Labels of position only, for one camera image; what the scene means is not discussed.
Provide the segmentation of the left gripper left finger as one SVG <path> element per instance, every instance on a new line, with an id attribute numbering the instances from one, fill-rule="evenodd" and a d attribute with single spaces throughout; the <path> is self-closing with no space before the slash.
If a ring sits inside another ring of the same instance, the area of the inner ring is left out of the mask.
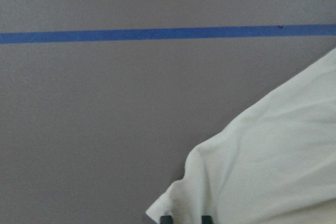
<path id="1" fill-rule="evenodd" d="M 161 216 L 159 224 L 173 224 L 173 217 L 170 215 Z"/>

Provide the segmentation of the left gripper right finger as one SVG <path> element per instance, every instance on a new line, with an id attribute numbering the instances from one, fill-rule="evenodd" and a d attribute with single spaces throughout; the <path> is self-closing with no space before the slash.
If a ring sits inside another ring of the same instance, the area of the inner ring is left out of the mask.
<path id="1" fill-rule="evenodd" d="M 201 216 L 201 224 L 213 224 L 213 218 L 210 215 Z"/>

